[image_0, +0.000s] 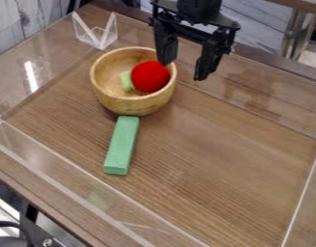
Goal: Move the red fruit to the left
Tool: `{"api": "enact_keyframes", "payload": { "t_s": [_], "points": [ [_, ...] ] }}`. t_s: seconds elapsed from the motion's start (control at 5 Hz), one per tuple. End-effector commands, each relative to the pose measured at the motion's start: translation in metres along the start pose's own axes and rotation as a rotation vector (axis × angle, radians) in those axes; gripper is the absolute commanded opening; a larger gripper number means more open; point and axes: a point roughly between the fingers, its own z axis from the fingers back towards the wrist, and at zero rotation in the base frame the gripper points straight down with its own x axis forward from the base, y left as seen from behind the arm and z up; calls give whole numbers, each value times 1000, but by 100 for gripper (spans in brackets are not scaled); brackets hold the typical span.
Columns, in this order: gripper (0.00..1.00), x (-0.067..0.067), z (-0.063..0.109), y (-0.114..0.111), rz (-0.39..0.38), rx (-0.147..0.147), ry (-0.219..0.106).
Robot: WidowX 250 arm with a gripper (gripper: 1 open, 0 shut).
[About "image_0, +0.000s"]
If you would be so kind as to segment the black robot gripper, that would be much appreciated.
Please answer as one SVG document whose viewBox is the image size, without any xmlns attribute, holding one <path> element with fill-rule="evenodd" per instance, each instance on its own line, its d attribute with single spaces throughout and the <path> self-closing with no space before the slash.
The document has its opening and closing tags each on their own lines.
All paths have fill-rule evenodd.
<svg viewBox="0 0 316 247">
<path fill-rule="evenodd" d="M 205 80 L 222 59 L 224 50 L 218 42 L 233 44 L 240 24 L 221 14 L 222 0 L 151 0 L 151 6 L 159 63 L 166 66 L 176 60 L 178 37 L 204 43 L 193 79 Z"/>
</svg>

